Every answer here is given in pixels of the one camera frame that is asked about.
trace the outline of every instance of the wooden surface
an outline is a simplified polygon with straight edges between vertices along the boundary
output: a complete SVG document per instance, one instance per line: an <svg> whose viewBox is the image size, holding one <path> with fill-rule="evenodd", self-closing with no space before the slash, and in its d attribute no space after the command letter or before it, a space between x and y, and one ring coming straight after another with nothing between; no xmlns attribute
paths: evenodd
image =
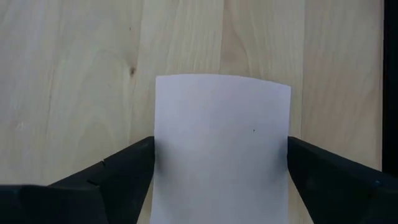
<svg viewBox="0 0 398 224"><path fill-rule="evenodd" d="M0 0L0 183L152 135L155 77L174 73L288 84L291 135L380 169L382 17L381 0ZM311 223L292 183L289 209Z"/></svg>

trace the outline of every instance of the light wood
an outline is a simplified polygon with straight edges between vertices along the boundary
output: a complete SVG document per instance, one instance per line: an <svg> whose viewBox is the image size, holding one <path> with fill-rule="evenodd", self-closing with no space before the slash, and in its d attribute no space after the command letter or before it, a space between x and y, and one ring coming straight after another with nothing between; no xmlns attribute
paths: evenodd
<svg viewBox="0 0 398 224"><path fill-rule="evenodd" d="M381 0L0 0L0 183L152 135L155 77L175 73L288 84L291 135L380 169L381 69ZM289 189L290 223L311 223Z"/></svg>

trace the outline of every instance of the white paper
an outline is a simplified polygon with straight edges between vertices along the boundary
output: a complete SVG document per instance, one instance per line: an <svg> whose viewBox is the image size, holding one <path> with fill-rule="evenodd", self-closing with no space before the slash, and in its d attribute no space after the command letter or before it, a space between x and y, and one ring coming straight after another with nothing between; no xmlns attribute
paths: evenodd
<svg viewBox="0 0 398 224"><path fill-rule="evenodd" d="M157 77L152 224L288 224L290 87Z"/></svg>

